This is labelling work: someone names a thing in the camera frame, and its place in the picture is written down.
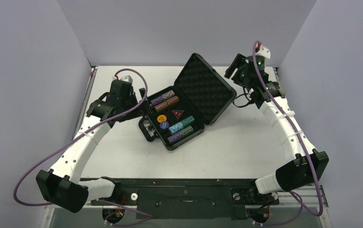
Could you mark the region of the yellow round button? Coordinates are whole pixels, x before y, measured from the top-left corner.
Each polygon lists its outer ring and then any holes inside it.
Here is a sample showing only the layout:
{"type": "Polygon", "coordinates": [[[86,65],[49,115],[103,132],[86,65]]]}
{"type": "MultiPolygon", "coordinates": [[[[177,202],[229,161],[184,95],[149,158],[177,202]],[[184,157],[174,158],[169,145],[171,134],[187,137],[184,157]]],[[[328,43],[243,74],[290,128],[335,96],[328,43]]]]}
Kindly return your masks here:
{"type": "Polygon", "coordinates": [[[159,122],[159,123],[161,123],[161,122],[165,122],[167,120],[167,117],[164,115],[164,114],[161,114],[161,115],[159,115],[158,117],[157,117],[157,121],[159,122]]]}

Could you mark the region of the blue round button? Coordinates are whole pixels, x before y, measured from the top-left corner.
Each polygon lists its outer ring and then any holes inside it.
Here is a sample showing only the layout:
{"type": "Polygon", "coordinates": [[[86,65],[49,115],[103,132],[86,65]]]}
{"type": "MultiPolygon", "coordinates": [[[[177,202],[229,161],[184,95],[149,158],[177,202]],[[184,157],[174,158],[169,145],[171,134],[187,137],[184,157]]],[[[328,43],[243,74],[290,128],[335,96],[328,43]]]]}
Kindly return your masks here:
{"type": "Polygon", "coordinates": [[[162,121],[159,123],[159,127],[162,129],[162,130],[165,130],[165,129],[168,129],[169,128],[169,122],[167,121],[162,121]]]}

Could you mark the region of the triangular all-in button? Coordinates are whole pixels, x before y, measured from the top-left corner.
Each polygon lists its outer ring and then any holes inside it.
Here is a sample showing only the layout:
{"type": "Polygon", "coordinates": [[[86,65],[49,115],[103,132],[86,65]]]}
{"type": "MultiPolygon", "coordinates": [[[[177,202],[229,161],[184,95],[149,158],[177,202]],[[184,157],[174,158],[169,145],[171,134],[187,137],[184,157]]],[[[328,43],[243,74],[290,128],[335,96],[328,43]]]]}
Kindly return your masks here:
{"type": "Polygon", "coordinates": [[[180,120],[183,118],[184,112],[185,112],[185,110],[172,110],[172,113],[177,120],[180,120]]]}

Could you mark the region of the black poker case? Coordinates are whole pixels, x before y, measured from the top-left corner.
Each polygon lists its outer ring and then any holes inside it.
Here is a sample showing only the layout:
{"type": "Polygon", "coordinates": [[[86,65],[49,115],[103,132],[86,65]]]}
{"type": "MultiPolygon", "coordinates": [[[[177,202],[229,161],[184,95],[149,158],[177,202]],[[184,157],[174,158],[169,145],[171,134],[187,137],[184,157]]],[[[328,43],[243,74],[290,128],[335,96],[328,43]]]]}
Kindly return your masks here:
{"type": "Polygon", "coordinates": [[[200,54],[193,53],[173,85],[148,96],[151,114],[141,118],[139,128],[148,142],[160,139],[165,148],[172,151],[203,133],[206,126],[214,124],[236,96],[235,89],[200,54]],[[179,97],[179,102],[161,112],[156,112],[155,106],[150,103],[151,100],[170,90],[179,97]],[[185,110],[183,118],[177,120],[172,110],[185,110]],[[167,117],[169,126],[193,116],[195,122],[190,126],[193,127],[194,132],[177,143],[170,144],[168,137],[172,134],[168,129],[162,130],[157,121],[157,117],[161,114],[167,117]]]}

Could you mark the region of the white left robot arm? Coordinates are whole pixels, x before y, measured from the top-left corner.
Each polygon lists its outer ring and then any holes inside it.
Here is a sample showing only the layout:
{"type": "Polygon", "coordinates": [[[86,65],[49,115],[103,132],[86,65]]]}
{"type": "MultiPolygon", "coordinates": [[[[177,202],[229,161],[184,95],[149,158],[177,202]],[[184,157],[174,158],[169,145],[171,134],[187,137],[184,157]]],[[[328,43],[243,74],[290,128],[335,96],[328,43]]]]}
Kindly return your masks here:
{"type": "Polygon", "coordinates": [[[97,145],[116,122],[141,116],[137,103],[130,76],[112,80],[109,92],[90,104],[75,142],[48,171],[38,172],[36,182],[46,201],[77,213],[92,200],[104,198],[109,204],[121,200],[122,192],[114,179],[82,181],[81,175],[97,145]]]}

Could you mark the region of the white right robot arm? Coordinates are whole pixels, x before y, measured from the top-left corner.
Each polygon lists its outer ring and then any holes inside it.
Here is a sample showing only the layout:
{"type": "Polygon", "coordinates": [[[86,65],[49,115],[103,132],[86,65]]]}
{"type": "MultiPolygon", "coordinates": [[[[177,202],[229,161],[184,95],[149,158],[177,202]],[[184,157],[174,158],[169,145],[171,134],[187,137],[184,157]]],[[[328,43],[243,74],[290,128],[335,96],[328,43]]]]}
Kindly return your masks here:
{"type": "Polygon", "coordinates": [[[319,180],[329,157],[326,152],[318,151],[305,136],[284,90],[278,82],[269,79],[265,71],[265,62],[269,58],[270,51],[265,47],[256,47],[253,55],[248,57],[237,54],[224,75],[250,92],[250,101],[269,121],[287,160],[272,174],[257,179],[248,189],[248,198],[259,203],[267,193],[288,192],[314,184],[318,200],[322,201],[319,180]]]}

